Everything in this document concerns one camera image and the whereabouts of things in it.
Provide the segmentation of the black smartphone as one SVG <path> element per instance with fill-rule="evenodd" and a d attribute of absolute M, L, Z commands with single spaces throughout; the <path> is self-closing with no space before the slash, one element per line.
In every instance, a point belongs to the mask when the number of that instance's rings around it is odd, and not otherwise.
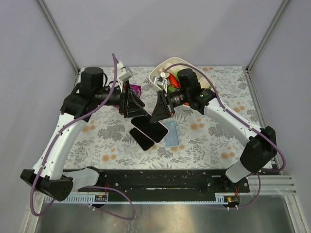
<path fill-rule="evenodd" d="M 159 143 L 167 135 L 169 130 L 160 122 L 151 123 L 150 119 L 150 116 L 138 116 L 131 119 L 131 124 L 151 140 Z"/>

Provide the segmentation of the light blue phone case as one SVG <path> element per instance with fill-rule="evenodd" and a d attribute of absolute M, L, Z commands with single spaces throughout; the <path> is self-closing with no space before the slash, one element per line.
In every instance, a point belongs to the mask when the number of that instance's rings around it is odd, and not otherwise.
<path fill-rule="evenodd" d="M 163 124 L 168 129 L 168 133 L 164 137 L 165 146 L 168 148 L 179 146 L 179 136 L 176 122 L 166 121 Z"/>

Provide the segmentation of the black phone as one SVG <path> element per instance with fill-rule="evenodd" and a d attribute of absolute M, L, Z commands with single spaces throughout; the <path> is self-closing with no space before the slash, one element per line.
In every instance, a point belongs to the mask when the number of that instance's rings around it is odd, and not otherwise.
<path fill-rule="evenodd" d="M 132 128 L 129 131 L 130 135 L 134 138 L 134 140 L 138 143 L 138 145 L 142 148 L 143 151 L 147 151 L 152 146 L 154 146 L 154 141 L 140 132 L 137 128 Z"/>

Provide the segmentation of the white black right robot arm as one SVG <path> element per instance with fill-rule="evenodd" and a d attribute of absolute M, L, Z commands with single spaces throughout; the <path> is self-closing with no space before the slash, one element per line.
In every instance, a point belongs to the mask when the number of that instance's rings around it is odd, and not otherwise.
<path fill-rule="evenodd" d="M 276 133 L 273 128 L 254 125 L 234 113 L 222 103 L 215 91 L 201 87 L 196 72 L 190 67 L 178 71 L 177 76 L 181 86 L 179 89 L 170 94 L 158 91 L 151 123 L 172 117 L 174 109 L 184 103 L 217 121 L 244 146 L 239 160 L 225 172 L 232 183 L 259 172 L 276 156 Z"/>

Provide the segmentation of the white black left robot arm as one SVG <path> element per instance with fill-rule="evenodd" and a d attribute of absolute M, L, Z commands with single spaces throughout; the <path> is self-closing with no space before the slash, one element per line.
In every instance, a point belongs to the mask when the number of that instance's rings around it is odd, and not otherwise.
<path fill-rule="evenodd" d="M 54 200 L 64 201 L 74 190 L 95 185 L 100 172 L 96 168 L 83 168 L 64 172 L 64 165 L 79 133 L 92 114 L 102 106 L 118 106 L 124 118 L 144 116 L 145 104 L 132 90 L 129 79 L 133 76 L 128 67 L 117 69 L 119 74 L 113 84 L 107 85 L 107 75 L 100 67 L 87 67 L 80 81 L 64 99 L 59 120 L 44 153 L 32 169 L 22 171 L 21 179 Z"/>

